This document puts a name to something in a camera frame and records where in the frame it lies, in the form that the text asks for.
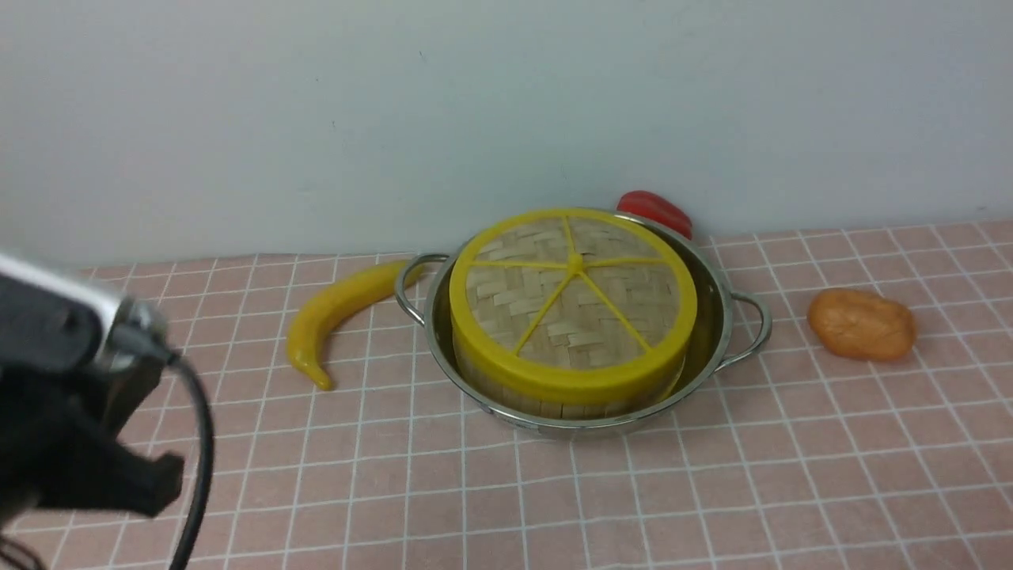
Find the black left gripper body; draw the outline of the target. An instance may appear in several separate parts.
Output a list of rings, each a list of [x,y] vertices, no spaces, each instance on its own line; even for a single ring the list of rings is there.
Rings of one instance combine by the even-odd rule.
[[[33,509],[155,517],[180,497],[180,455],[145,457],[119,438],[162,371],[154,360],[109,374],[3,369],[2,523]]]

